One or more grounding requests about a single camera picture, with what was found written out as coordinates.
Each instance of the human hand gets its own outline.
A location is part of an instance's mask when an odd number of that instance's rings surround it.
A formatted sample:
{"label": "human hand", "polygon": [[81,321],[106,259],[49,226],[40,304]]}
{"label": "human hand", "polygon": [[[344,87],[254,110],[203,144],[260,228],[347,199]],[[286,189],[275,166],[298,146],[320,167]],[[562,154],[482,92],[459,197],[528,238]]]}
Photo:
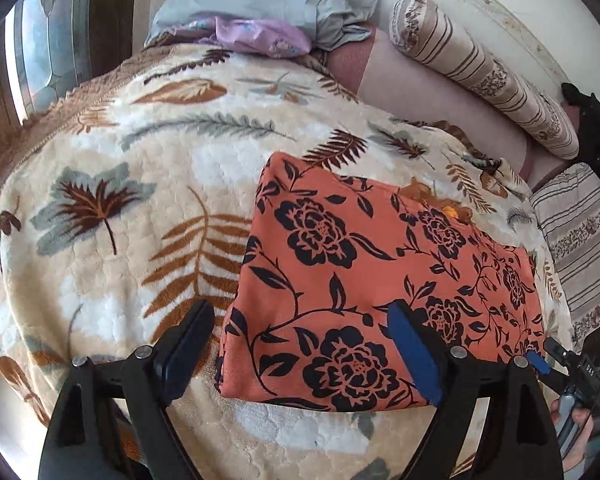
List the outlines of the human hand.
{"label": "human hand", "polygon": [[[554,426],[560,420],[560,413],[558,413],[558,399],[551,403],[551,422]],[[579,428],[582,428],[576,442],[571,447],[567,456],[562,460],[562,470],[567,472],[569,469],[576,467],[584,459],[584,452],[587,447],[587,442],[591,436],[593,430],[593,418],[589,416],[589,410],[583,408],[574,408],[571,412],[573,421]]]}

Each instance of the folded orange fabric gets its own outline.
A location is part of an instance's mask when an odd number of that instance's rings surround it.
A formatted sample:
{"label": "folded orange fabric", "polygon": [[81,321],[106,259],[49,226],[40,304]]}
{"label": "folded orange fabric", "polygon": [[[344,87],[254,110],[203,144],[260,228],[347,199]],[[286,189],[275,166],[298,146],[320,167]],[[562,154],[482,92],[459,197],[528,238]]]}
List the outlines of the folded orange fabric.
{"label": "folded orange fabric", "polygon": [[424,405],[387,330],[397,298],[477,358],[540,348],[526,251],[494,242],[452,201],[438,210],[408,194],[272,155],[224,320],[224,397],[339,412]]}

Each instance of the beige floral blanket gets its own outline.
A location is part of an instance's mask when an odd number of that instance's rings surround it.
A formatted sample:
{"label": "beige floral blanket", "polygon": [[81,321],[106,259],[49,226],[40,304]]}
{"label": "beige floral blanket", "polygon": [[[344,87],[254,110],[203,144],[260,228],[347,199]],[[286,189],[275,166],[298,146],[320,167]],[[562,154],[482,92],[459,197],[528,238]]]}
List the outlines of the beige floral blanket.
{"label": "beige floral blanket", "polygon": [[[72,357],[125,358],[202,297],[216,308],[216,329],[168,411],[206,478],[387,480],[402,471],[432,408],[318,413],[214,389],[258,176],[277,150],[442,201],[498,242],[525,246],[545,332],[570,344],[530,191],[505,161],[477,168],[445,132],[392,120],[297,63],[181,44],[75,91],[0,161],[0,371],[40,421]],[[137,458],[128,429],[123,438]]]}

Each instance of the black flower print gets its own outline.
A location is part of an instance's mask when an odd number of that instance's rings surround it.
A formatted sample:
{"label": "black flower print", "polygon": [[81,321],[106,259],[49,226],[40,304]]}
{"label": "black flower print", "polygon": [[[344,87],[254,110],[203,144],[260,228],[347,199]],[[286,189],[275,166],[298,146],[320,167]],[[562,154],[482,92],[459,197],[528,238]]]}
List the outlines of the black flower print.
{"label": "black flower print", "polygon": [[324,336],[320,357],[304,368],[302,378],[314,397],[331,397],[339,412],[372,410],[398,389],[395,370],[387,368],[384,346],[364,342],[353,326],[333,328]]}
{"label": "black flower print", "polygon": [[222,375],[222,364],[224,364],[224,356],[219,355],[216,359],[216,376],[214,377],[214,386],[218,393],[220,393],[220,385],[224,382],[224,376]]}
{"label": "black flower print", "polygon": [[445,258],[457,260],[458,251],[466,244],[466,240],[460,231],[451,227],[446,215],[436,209],[429,209],[420,211],[418,218],[422,222],[425,236],[438,245],[440,253]]}
{"label": "black flower print", "polygon": [[520,355],[526,355],[526,353],[531,350],[538,353],[540,352],[540,345],[538,344],[538,341],[529,341],[529,338],[525,337],[518,343],[517,350],[520,352]]}
{"label": "black flower print", "polygon": [[420,323],[435,329],[449,346],[453,343],[459,344],[464,332],[460,322],[460,312],[457,301],[442,301],[434,296],[429,296],[424,308],[413,311]]}
{"label": "black flower print", "polygon": [[265,202],[271,204],[271,197],[278,196],[279,194],[280,185],[276,181],[272,180],[266,186],[263,186],[262,183],[258,184],[258,189],[256,190],[256,207],[261,214],[264,214]]}
{"label": "black flower print", "polygon": [[282,226],[291,231],[286,243],[296,252],[296,258],[308,266],[323,264],[350,269],[358,257],[344,222],[325,211],[322,204],[310,198],[296,202],[285,200],[276,209],[275,216]]}
{"label": "black flower print", "polygon": [[418,223],[418,217],[410,213],[400,213],[398,217],[403,222],[407,222],[411,227],[414,227]]}
{"label": "black flower print", "polygon": [[510,265],[506,265],[502,271],[502,281],[509,291],[509,297],[513,308],[519,309],[526,302],[525,288],[520,283],[520,276]]}

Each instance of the striped bolster pillow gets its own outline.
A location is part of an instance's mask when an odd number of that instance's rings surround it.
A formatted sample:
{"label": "striped bolster pillow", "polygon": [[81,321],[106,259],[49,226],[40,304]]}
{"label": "striped bolster pillow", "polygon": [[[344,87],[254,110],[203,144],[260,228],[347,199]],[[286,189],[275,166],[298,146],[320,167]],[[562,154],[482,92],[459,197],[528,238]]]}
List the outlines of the striped bolster pillow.
{"label": "striped bolster pillow", "polygon": [[432,0],[399,0],[390,35],[403,54],[485,99],[554,155],[578,155],[578,137],[558,101],[509,70]]}
{"label": "striped bolster pillow", "polygon": [[571,311],[574,346],[600,326],[600,179],[578,163],[531,197]]}

